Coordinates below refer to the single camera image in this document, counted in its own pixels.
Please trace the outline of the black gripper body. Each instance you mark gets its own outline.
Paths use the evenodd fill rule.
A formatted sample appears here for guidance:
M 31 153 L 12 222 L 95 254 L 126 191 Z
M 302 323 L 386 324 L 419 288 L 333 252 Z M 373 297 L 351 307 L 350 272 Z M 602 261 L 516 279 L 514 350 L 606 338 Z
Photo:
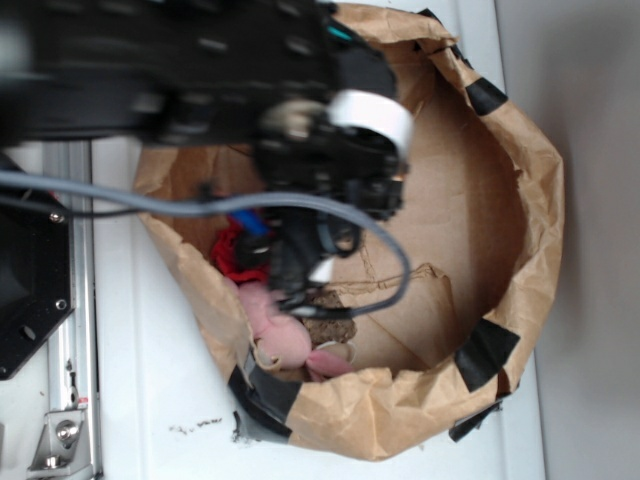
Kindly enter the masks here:
M 413 117 L 385 96 L 343 90 L 330 103 L 288 100 L 258 123 L 254 160 L 268 190 L 296 192 L 354 206 L 376 220 L 402 205 Z M 276 207 L 279 221 L 269 286 L 295 300 L 311 288 L 311 275 L 330 256 L 349 256 L 337 242 L 360 241 L 360 229 L 336 215 L 300 205 Z

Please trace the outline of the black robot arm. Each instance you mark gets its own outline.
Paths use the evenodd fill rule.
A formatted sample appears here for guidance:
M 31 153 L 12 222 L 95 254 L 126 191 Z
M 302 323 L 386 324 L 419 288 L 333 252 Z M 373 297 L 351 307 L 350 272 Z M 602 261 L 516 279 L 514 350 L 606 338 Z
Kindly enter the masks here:
M 126 135 L 154 147 L 247 144 L 265 191 L 174 201 L 3 167 L 6 207 L 66 193 L 116 215 L 228 214 L 262 238 L 300 304 L 343 239 L 402 204 L 412 120 L 383 55 L 323 1 L 5 1 L 1 142 Z

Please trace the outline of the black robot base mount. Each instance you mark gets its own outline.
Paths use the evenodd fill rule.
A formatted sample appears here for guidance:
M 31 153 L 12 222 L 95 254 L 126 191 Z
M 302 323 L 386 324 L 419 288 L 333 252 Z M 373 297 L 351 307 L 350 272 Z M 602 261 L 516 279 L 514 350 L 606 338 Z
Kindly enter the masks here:
M 9 380 L 69 316 L 71 227 L 48 192 L 1 188 L 1 379 Z

